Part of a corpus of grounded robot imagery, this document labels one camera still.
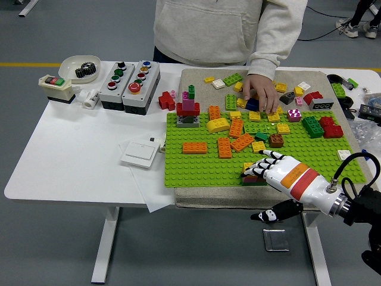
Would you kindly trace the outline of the person's left hand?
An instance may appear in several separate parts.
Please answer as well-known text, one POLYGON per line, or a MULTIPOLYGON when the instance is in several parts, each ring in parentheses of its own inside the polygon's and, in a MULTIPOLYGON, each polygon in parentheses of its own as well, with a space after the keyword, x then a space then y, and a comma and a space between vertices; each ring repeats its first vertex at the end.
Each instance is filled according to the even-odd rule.
POLYGON ((265 111, 267 114, 277 111, 279 96, 271 79, 259 74, 248 74, 243 82, 244 100, 249 100, 252 90, 258 95, 259 111, 265 111))

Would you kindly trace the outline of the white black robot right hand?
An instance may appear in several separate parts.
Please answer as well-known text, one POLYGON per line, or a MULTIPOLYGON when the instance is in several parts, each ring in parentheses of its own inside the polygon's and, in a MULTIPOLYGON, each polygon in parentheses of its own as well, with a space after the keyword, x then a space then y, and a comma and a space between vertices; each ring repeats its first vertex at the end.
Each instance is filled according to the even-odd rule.
POLYGON ((334 187, 314 169, 292 156, 261 150, 267 157, 246 168, 241 177, 256 175, 289 199, 261 213, 251 215, 252 220, 273 223, 289 219, 303 211, 304 204, 312 204, 326 215, 338 213, 341 189, 334 187))

